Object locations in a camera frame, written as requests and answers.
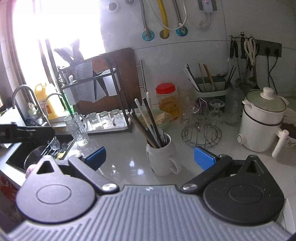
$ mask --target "metal faucet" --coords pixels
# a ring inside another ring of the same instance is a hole
[[[59,95],[59,96],[63,97],[63,95],[62,95],[61,93],[52,93],[52,94],[50,94],[49,96],[47,96],[47,97],[45,98],[45,100],[44,100],[44,106],[46,106],[46,102],[47,102],[48,98],[49,98],[50,96],[52,96],[52,95]],[[48,112],[47,112],[47,109],[46,109],[46,108],[45,108],[45,115],[48,117]]]
[[[31,92],[31,94],[32,94],[32,96],[33,96],[33,98],[34,98],[34,100],[35,100],[35,103],[36,103],[36,105],[37,105],[37,108],[39,109],[39,111],[40,111],[40,113],[41,113],[41,118],[42,118],[42,120],[43,120],[43,122],[44,122],[44,125],[46,125],[46,122],[47,122],[47,124],[48,124],[49,126],[51,126],[50,123],[49,123],[49,120],[48,120],[47,116],[44,114],[44,112],[43,112],[43,110],[42,110],[42,108],[41,108],[41,106],[40,106],[40,104],[39,104],[39,102],[38,102],[38,100],[37,100],[37,97],[36,97],[34,91],[33,91],[28,85],[20,85],[19,87],[17,87],[17,88],[15,89],[15,91],[14,91],[13,94],[12,94],[12,108],[15,109],[15,96],[16,96],[17,92],[18,92],[20,89],[27,89],[27,90],[29,90],[29,91]]]

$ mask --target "bright window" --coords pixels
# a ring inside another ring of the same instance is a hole
[[[35,6],[32,0],[16,1],[13,13],[16,51],[25,81],[33,90],[37,84],[48,81],[38,39],[46,57],[45,39],[49,39],[53,51],[79,38],[84,59],[105,53],[98,15],[95,0],[35,0]],[[57,66],[69,66],[55,51],[53,55]]]

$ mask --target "scissors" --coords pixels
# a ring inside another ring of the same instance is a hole
[[[246,54],[248,58],[250,59],[251,65],[255,66],[256,61],[256,43],[255,39],[250,38],[249,40],[246,40],[244,42],[244,50],[246,51]]]

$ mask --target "cooking oil bottle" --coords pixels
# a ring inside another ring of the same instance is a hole
[[[36,85],[35,87],[35,95],[37,97],[37,100],[45,114],[46,108],[49,120],[58,118],[65,110],[58,95],[53,95],[49,97],[46,102],[46,107],[44,106],[46,97],[53,93],[57,93],[56,88],[53,84],[48,84],[44,82]]]

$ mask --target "wooden cutting board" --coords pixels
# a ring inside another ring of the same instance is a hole
[[[141,100],[141,91],[139,87],[138,72],[136,67],[135,52],[131,48],[125,48],[116,50],[110,53],[102,54],[107,58],[112,67],[116,67],[119,70],[121,76],[121,91],[124,108],[137,108],[134,100],[138,98],[140,103]],[[92,61],[93,70],[96,73],[105,71],[108,68],[104,60],[98,56],[90,58],[88,60]],[[127,103],[124,101],[124,92],[126,94]],[[98,100],[95,103],[89,101],[79,101],[76,105],[73,106],[74,110],[79,114],[87,115],[92,112],[100,113],[104,110],[111,111],[114,109],[121,109],[118,96],[105,96],[102,99]]]

